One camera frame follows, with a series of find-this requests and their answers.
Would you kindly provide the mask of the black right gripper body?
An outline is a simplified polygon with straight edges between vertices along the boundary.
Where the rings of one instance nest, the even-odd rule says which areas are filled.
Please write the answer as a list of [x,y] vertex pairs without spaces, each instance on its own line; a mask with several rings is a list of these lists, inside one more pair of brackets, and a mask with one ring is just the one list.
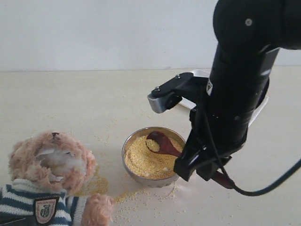
[[189,181],[193,172],[205,181],[231,181],[229,176],[218,170],[231,160],[233,153],[244,146],[247,132],[243,133],[240,141],[221,146],[214,141],[204,110],[192,108],[190,121],[191,131],[183,152],[174,162],[174,172],[185,181]]

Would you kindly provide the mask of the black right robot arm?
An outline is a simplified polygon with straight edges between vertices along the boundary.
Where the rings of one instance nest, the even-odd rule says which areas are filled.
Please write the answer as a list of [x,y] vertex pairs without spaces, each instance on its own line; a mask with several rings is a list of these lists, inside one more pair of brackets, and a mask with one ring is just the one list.
[[213,27],[218,45],[209,79],[182,94],[197,107],[185,148],[174,165],[184,180],[195,170],[210,178],[217,156],[229,156],[244,145],[279,49],[301,47],[301,3],[220,0]]

